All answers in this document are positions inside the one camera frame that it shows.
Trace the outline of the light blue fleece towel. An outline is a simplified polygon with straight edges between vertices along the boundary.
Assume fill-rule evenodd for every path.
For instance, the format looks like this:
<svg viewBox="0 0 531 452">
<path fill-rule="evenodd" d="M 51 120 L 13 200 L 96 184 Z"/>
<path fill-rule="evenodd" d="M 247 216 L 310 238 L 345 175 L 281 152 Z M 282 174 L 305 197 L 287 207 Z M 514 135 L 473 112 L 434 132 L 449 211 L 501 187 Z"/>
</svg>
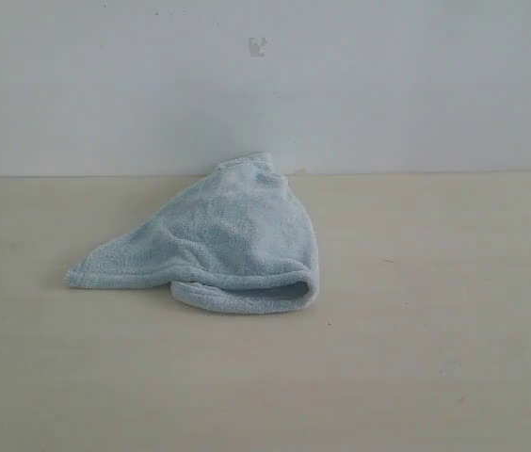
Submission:
<svg viewBox="0 0 531 452">
<path fill-rule="evenodd" d="M 289 313 L 319 291 L 311 219 L 268 153 L 219 163 L 144 224 L 93 250 L 70 288 L 169 286 L 192 307 L 235 315 Z"/>
</svg>

